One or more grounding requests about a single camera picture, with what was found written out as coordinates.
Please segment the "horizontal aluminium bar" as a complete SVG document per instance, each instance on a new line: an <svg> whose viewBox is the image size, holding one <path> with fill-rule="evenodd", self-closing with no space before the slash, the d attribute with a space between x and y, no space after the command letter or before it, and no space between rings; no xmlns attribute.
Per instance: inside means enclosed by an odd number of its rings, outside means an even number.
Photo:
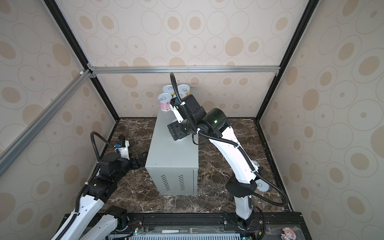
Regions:
<svg viewBox="0 0 384 240"><path fill-rule="evenodd" d="M278 73L279 66L91 67L95 74Z"/></svg>

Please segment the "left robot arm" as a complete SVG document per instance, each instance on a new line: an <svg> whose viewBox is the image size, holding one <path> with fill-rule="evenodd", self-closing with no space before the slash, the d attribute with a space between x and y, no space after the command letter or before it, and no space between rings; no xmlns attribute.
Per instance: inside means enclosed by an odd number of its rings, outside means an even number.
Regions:
<svg viewBox="0 0 384 240"><path fill-rule="evenodd" d="M54 235L55 240L104 240L112 232L124 232L136 224L130 221L126 209L112 206L89 231L86 230L117 189L118 182L128 171L143 168L148 157L148 152L132 157L130 143L123 135L115 145L97 132L91 132L90 137L97 165L78 193L74 210Z"/></svg>

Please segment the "yellow can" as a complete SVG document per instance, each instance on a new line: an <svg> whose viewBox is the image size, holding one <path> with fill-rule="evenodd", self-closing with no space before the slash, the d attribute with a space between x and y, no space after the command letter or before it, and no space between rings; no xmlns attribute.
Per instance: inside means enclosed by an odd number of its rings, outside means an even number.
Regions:
<svg viewBox="0 0 384 240"><path fill-rule="evenodd" d="M163 93L167 93L167 94L170 94L172 96L175 95L175 90L174 90L172 85L166 85L162 88L162 90L163 90Z"/></svg>
<svg viewBox="0 0 384 240"><path fill-rule="evenodd" d="M182 85L178 85L178 91L179 93L183 93L183 94L186 94L186 95L190 95L191 94L191 88L189 85L185 85L185 84L182 84Z"/></svg>

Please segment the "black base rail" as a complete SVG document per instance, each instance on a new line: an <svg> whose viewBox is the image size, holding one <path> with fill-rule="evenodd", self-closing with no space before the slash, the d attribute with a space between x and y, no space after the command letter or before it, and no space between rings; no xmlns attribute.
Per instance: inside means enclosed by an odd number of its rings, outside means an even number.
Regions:
<svg viewBox="0 0 384 240"><path fill-rule="evenodd" d="M87 226L89 231L103 216L99 213ZM256 212L251 226L241 230L234 213L128 213L131 222L124 232L112 232L105 240L279 240L283 228L295 231L298 240L312 237L299 213ZM162 230L198 228L198 234L162 234Z"/></svg>

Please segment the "grey green can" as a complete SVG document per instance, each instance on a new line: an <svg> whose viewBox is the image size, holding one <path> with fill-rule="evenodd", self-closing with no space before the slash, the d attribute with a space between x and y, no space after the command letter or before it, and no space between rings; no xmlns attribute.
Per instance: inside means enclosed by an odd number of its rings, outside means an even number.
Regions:
<svg viewBox="0 0 384 240"><path fill-rule="evenodd" d="M253 166L255 167L255 169L258 169L260 167L260 165L256 162L256 161L253 161L251 160Z"/></svg>

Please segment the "white handled fork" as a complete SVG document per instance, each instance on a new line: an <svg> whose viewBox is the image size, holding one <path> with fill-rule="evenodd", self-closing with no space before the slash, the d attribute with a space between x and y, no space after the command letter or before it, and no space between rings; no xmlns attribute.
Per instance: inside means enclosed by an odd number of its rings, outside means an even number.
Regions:
<svg viewBox="0 0 384 240"><path fill-rule="evenodd" d="M162 234L177 234L177 233L185 233L185 234L198 234L198 228L189 228L187 230L176 230L176 229L165 229L162 230Z"/></svg>

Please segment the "pink can front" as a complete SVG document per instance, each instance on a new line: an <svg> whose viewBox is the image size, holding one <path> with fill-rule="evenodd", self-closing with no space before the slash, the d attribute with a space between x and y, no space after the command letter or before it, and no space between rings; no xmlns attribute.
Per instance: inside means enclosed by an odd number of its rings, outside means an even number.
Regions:
<svg viewBox="0 0 384 240"><path fill-rule="evenodd" d="M158 96L159 109L163 112L169 112L171 110L170 102L173 96L169 93L162 93Z"/></svg>

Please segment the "brown can right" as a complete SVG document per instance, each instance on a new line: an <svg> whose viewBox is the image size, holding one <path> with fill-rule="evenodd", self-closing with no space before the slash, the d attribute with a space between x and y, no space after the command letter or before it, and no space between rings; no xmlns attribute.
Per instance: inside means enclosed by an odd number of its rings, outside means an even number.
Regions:
<svg viewBox="0 0 384 240"><path fill-rule="evenodd" d="M256 181L256 184L257 184L257 189L260 191L260 192L267 192L269 189L270 189L270 185L267 184L265 181L261 180L261 179L258 179Z"/></svg>

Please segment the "grey metal cabinet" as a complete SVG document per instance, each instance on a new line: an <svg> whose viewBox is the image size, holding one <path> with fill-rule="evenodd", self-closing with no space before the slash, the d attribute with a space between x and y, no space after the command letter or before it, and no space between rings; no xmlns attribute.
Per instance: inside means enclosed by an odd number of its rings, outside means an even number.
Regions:
<svg viewBox="0 0 384 240"><path fill-rule="evenodd" d="M159 110L146 169L161 195L196 195L198 193L199 146L191 136L173 140L167 127L176 117L172 110Z"/></svg>

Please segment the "pink toy figure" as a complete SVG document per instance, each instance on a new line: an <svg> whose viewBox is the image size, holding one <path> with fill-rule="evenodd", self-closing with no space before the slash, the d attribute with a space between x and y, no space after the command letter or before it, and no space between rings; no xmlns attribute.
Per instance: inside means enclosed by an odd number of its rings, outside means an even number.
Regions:
<svg viewBox="0 0 384 240"><path fill-rule="evenodd" d="M293 229L285 227L285 228L283 228L283 233L281 234L281 239L282 240L296 240L297 235Z"/></svg>

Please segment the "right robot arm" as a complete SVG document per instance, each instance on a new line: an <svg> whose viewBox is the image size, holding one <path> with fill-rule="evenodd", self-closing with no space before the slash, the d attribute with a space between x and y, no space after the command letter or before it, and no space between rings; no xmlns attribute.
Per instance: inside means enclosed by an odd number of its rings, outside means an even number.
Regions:
<svg viewBox="0 0 384 240"><path fill-rule="evenodd" d="M181 97L174 73L170 74L170 80L175 92L170 105L176 120L168 124L169 132L174 141L195 135L206 138L224 156L234 172L226 183L226 189L235 199L238 227L246 230L252 224L252 197L277 207L285 207L288 204L287 194L267 180L263 168L250 159L225 113L218 108L206 112L194 96Z"/></svg>

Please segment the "diagonal aluminium bar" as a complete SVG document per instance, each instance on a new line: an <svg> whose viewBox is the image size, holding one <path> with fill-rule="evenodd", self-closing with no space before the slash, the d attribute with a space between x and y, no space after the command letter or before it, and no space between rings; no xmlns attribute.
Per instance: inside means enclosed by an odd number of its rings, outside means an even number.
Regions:
<svg viewBox="0 0 384 240"><path fill-rule="evenodd" d="M77 77L45 108L38 117L9 145L1 155L1 175L3 175L32 140L48 122L59 112L74 92L89 79L90 70L83 70Z"/></svg>

